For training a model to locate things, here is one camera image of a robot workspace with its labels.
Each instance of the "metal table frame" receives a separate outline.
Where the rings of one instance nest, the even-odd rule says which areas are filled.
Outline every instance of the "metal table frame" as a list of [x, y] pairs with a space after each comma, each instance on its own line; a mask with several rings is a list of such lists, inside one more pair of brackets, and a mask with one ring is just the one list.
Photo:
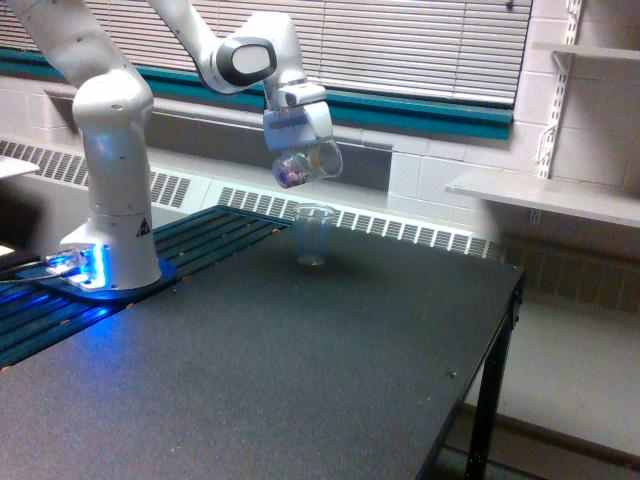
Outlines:
[[507, 363], [511, 331], [518, 321], [518, 309], [522, 304], [523, 289], [524, 278], [520, 281], [511, 296], [505, 320], [484, 361], [478, 405], [476, 407], [473, 432], [471, 435], [471, 445], [467, 458], [467, 469], [464, 476], [464, 478], [468, 480], [484, 479], [487, 460], [489, 458], [489, 448], [491, 446], [491, 436], [498, 413], [500, 390], [502, 388], [502, 379]]

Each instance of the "table leg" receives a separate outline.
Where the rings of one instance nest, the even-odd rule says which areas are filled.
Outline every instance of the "table leg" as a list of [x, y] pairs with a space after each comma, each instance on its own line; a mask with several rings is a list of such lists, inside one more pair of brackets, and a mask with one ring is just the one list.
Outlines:
[[493, 433], [496, 414], [498, 412], [502, 377], [507, 363], [511, 330], [513, 330], [515, 323], [517, 298], [517, 295], [514, 295], [514, 300], [507, 314], [508, 318], [504, 322], [498, 338], [484, 362], [482, 383], [480, 385], [480, 394], [478, 395], [478, 406], [473, 424], [473, 433], [471, 435], [469, 458], [467, 460], [467, 470], [464, 476], [465, 479], [482, 480], [484, 478], [487, 459], [489, 458], [491, 434]]

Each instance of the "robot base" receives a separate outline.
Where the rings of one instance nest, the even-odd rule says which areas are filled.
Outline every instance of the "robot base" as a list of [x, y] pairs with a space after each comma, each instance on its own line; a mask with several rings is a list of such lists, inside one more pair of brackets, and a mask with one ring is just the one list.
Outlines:
[[[66, 282], [62, 278], [52, 278], [50, 280], [40, 280], [35, 283], [55, 290], [56, 292], [78, 298], [81, 300], [92, 300], [95, 302], [116, 302], [116, 303], [134, 303], [143, 298], [149, 297], [154, 293], [164, 290], [166, 287], [174, 284], [178, 280], [176, 268], [166, 260], [158, 260], [160, 272], [162, 276], [154, 283], [140, 288], [132, 288], [129, 290], [102, 290], [97, 292], [86, 292], [78, 287]], [[47, 275], [45, 267], [36, 267], [22, 270], [17, 274], [19, 278], [35, 278]]]

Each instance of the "radiator vent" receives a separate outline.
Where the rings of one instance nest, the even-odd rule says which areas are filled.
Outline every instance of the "radiator vent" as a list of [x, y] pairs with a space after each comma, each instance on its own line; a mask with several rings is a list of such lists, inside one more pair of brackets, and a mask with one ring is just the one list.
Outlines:
[[[285, 197], [287, 195], [275, 196], [257, 188], [251, 191], [227, 183], [221, 188], [218, 204], [292, 220], [295, 207], [304, 200]], [[344, 206], [339, 208], [334, 219], [339, 228], [522, 266], [527, 276], [527, 291], [535, 290], [633, 314], [639, 311], [640, 267], [634, 264], [619, 262], [620, 265], [612, 266], [611, 259], [598, 261], [591, 255], [559, 252], [548, 245], [528, 244], [519, 239], [509, 239], [503, 245], [476, 237], [472, 232], [442, 225], [376, 215]]]
[[518, 239], [507, 242], [504, 260], [524, 267], [527, 290], [638, 314], [640, 266], [635, 263]]
[[[224, 186], [218, 197], [218, 205], [243, 208], [261, 215], [293, 220], [298, 200], [274, 196], [270, 192], [249, 191], [245, 188]], [[429, 247], [444, 248], [482, 258], [500, 259], [502, 248], [489, 240], [473, 237], [470, 232], [449, 229], [435, 224], [406, 222], [391, 215], [372, 215], [357, 209], [336, 210], [333, 222], [339, 228], [358, 230], [380, 237], [395, 238]]]
[[[80, 155], [8, 140], [0, 141], [0, 155], [37, 165], [40, 170], [34, 175], [38, 177], [81, 187], [89, 185], [87, 165]], [[149, 182], [152, 203], [179, 209], [187, 196], [191, 180], [152, 169]]]

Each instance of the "warning label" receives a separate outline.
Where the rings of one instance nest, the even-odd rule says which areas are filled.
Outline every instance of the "warning label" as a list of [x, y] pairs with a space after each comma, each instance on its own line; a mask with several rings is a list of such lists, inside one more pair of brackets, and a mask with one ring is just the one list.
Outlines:
[[142, 219], [142, 223], [140, 224], [140, 228], [138, 228], [138, 235], [136, 237], [142, 237], [147, 233], [151, 233], [151, 228], [149, 227], [149, 223], [146, 218]]

